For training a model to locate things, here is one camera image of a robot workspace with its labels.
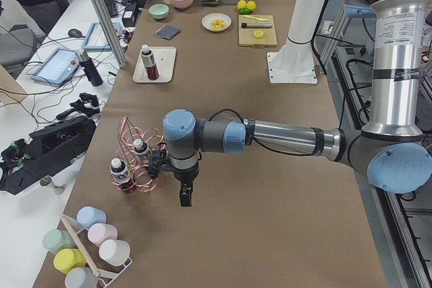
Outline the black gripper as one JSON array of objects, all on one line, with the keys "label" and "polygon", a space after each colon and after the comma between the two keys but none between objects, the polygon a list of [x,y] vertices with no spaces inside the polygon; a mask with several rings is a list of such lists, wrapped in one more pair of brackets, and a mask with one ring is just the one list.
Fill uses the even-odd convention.
[{"label": "black gripper", "polygon": [[172,167],[174,177],[181,182],[181,189],[179,192],[180,205],[192,206],[192,193],[193,181],[199,174],[199,163],[195,163],[192,167],[187,169],[179,169]]}]

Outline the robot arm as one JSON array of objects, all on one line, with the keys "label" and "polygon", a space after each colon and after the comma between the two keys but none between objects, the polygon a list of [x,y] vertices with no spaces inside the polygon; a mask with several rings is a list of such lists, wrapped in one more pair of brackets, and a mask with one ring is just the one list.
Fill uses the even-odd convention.
[{"label": "robot arm", "polygon": [[371,9],[376,17],[371,110],[358,131],[296,127],[268,121],[207,121],[176,109],[163,118],[180,204],[192,203],[200,152],[241,153],[256,142],[298,156],[326,156],[365,175],[377,188],[395,194],[415,191],[431,176],[431,155],[421,146],[416,102],[421,69],[422,30],[431,0],[346,0],[347,15]]}]

